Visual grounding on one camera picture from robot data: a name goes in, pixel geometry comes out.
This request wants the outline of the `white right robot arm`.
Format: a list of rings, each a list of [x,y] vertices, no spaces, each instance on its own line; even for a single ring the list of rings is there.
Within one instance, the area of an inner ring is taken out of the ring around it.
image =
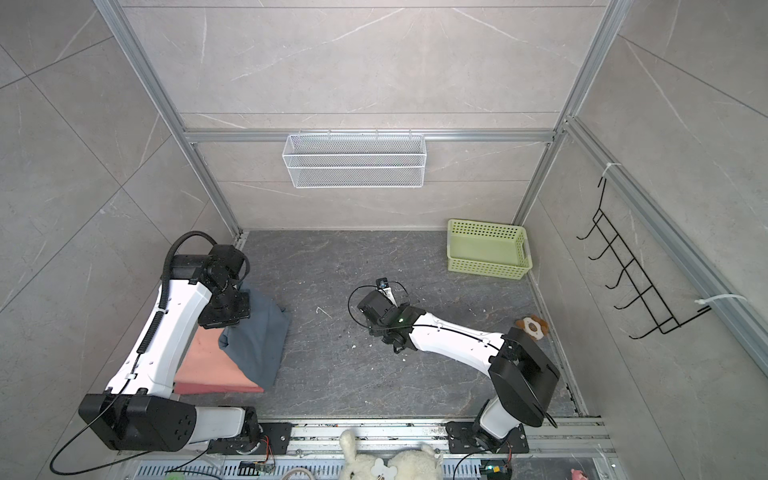
[[[560,372],[524,330],[494,333],[456,325],[408,302],[398,304],[389,288],[376,286],[357,309],[366,319],[362,326],[395,353],[412,349],[443,355],[490,379],[495,396],[458,436],[470,449],[496,453],[517,440],[525,426],[557,425],[549,406]]]

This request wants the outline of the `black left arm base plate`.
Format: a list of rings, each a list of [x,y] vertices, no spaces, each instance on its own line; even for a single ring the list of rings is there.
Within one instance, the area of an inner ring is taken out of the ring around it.
[[[284,455],[291,438],[291,423],[245,425],[230,438],[212,440],[207,452],[222,455]]]

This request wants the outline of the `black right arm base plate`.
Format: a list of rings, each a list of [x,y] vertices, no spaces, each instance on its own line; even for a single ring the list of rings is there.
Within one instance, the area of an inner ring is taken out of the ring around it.
[[[449,451],[452,454],[530,452],[527,435],[522,424],[511,429],[503,439],[483,430],[478,421],[450,421],[445,424]]]

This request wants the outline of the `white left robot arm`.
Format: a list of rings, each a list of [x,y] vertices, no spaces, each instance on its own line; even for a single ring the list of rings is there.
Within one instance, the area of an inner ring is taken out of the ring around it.
[[[78,414],[114,451],[253,451],[263,442],[254,408],[196,407],[173,397],[195,331],[249,317],[250,298],[241,288],[249,262],[229,244],[214,243],[206,255],[180,255],[180,245],[166,254],[156,305],[133,350],[103,392],[84,397]]]

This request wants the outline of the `blue-grey t-shirt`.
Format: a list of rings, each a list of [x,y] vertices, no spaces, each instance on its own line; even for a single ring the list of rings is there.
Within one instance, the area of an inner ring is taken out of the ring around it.
[[[280,368],[290,319],[270,297],[248,283],[250,316],[227,326],[218,338],[219,348],[244,376],[260,388],[271,389]]]

